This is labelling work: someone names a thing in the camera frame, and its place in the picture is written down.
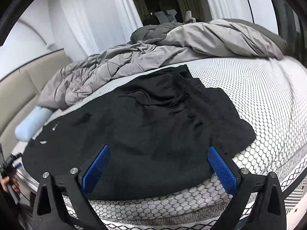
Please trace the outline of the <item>person's left hand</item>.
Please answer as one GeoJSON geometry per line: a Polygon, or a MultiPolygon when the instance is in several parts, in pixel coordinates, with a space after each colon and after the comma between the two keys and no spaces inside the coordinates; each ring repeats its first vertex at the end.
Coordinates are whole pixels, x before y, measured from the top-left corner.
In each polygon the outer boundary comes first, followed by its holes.
{"type": "Polygon", "coordinates": [[[8,189],[8,185],[12,187],[15,193],[20,194],[19,184],[15,177],[13,177],[12,179],[9,176],[1,178],[1,191],[3,193],[7,193],[8,195],[11,195],[8,189]]]}

